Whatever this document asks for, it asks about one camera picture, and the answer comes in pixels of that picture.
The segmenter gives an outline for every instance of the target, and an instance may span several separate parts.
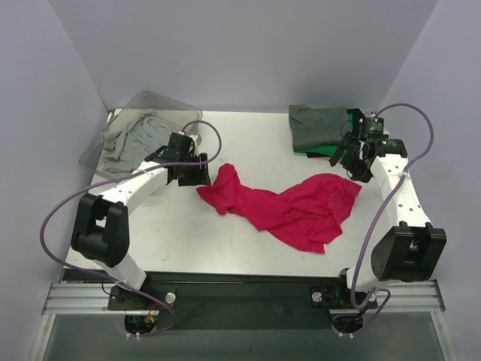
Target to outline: bolt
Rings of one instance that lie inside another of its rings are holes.
[[[169,304],[172,305],[175,302],[175,293],[169,292],[165,295],[165,301]]]
[[[310,296],[315,303],[319,303],[322,301],[322,294],[319,291],[313,292]]]

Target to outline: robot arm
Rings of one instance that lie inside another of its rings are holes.
[[[78,205],[71,246],[93,260],[110,276],[140,290],[146,273],[129,254],[129,215],[152,192],[178,179],[179,186],[210,184],[207,164],[146,169],[163,162],[201,162],[207,154],[197,154],[199,138],[172,133],[168,146],[159,148],[141,163],[136,178],[123,181],[99,196],[86,194]]]
[[[409,173],[404,143],[384,133],[384,119],[366,118],[354,112],[352,131],[346,133],[331,165],[339,160],[354,181],[367,183],[374,177],[386,199],[405,176],[399,190],[386,207],[392,228],[374,247],[371,267],[361,267],[356,290],[367,291],[394,281],[428,280],[446,243],[443,229],[434,228],[419,203]],[[347,287],[352,287],[354,268],[346,272]]]

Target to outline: pink cloth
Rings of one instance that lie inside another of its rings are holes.
[[[243,186],[234,166],[226,163],[215,182],[197,192],[219,214],[238,214],[297,250],[324,253],[324,244],[342,233],[340,224],[351,214],[360,189],[335,174],[318,174],[281,194],[255,190]]]

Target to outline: clear plastic bin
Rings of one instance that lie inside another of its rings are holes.
[[[202,119],[201,110],[191,105],[152,92],[138,93],[124,109],[112,117],[101,136],[82,154],[80,165],[107,179],[125,176],[131,173],[127,170],[127,162],[120,158],[116,160],[116,156],[122,153],[123,146],[126,149],[123,154],[125,159],[129,159],[130,153],[135,155],[130,157],[134,165],[136,164],[134,159],[138,160],[141,156],[143,159],[162,145],[166,145],[163,144],[166,142],[165,133],[170,135],[171,132],[178,132],[188,122],[200,119]],[[147,131],[158,133],[153,134],[155,140]],[[198,124],[189,127],[188,134],[198,134]],[[148,135],[149,141],[145,144],[148,143],[150,146],[144,144],[145,147],[128,147],[127,144],[133,143],[127,143],[125,139],[132,140],[137,135]]]

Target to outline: white table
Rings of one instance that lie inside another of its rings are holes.
[[[282,192],[318,173],[346,177],[342,166],[331,168],[327,159],[308,159],[292,152],[292,136],[287,114],[204,112],[221,133],[223,148],[209,164],[210,177],[230,162],[240,181],[254,188]],[[201,126],[201,151],[212,155],[216,136]],[[94,182],[101,178],[94,177]],[[103,189],[93,190],[98,194]],[[175,183],[154,192],[130,216],[130,254],[149,272],[201,272],[241,275],[337,276],[352,267],[362,240],[382,201],[373,179],[362,184],[351,216],[342,224],[343,234],[326,245],[325,254],[301,252],[268,232],[258,232],[245,218],[220,216],[202,201],[194,187]],[[368,248],[389,229],[382,217]],[[74,250],[67,261],[85,268],[99,268]]]

